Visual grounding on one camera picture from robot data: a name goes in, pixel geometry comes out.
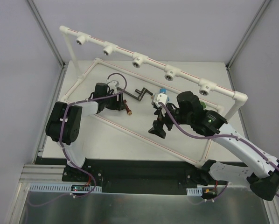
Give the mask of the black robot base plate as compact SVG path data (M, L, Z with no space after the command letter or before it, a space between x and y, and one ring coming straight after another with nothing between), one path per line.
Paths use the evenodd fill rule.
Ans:
M204 170L185 161L136 161L86 159L81 170L72 168L66 159L42 158L37 165L63 165L62 181L102 187L104 193L185 195L199 185L231 185L216 181Z

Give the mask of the white PVC pipe frame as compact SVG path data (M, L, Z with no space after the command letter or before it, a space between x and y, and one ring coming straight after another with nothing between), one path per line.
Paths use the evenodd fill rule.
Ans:
M210 94L201 98L208 109L230 119L243 132L238 109L247 101L243 93L233 91L221 63L206 63L214 69L211 80L184 71L185 63L165 64L146 55L132 52L111 42L61 26L71 61L59 99L65 103L83 101L94 91L97 82L117 80L132 114L104 110L82 118L81 132L68 147L70 157L97 160L185 161L191 165L213 159L237 162L238 158L212 140L195 140L173 129L165 139L149 134L155 120L152 95L165 88L170 101L182 91L199 93L203 84Z

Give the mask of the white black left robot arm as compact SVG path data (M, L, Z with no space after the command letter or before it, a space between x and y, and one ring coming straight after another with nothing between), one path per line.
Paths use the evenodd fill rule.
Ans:
M45 133L61 148L67 165L74 168L72 175L83 182L89 171L83 165L85 156L78 145L81 121L83 117L102 112L105 108L121 111L126 109L123 100L123 88L118 90L118 81L96 83L95 90L85 100L73 103L55 102L45 127Z

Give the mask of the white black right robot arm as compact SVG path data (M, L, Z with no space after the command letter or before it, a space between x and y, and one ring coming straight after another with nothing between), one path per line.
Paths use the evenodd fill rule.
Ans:
M192 181L208 185L213 181L225 181L248 187L261 199L271 201L278 196L279 158L272 156L240 135L225 117L205 109L191 91L176 97L178 105L169 102L166 92L153 95L152 106L157 115L150 134L166 137L163 127L176 126L183 134L197 140L212 140L239 158L245 166L228 165L207 160L191 174Z

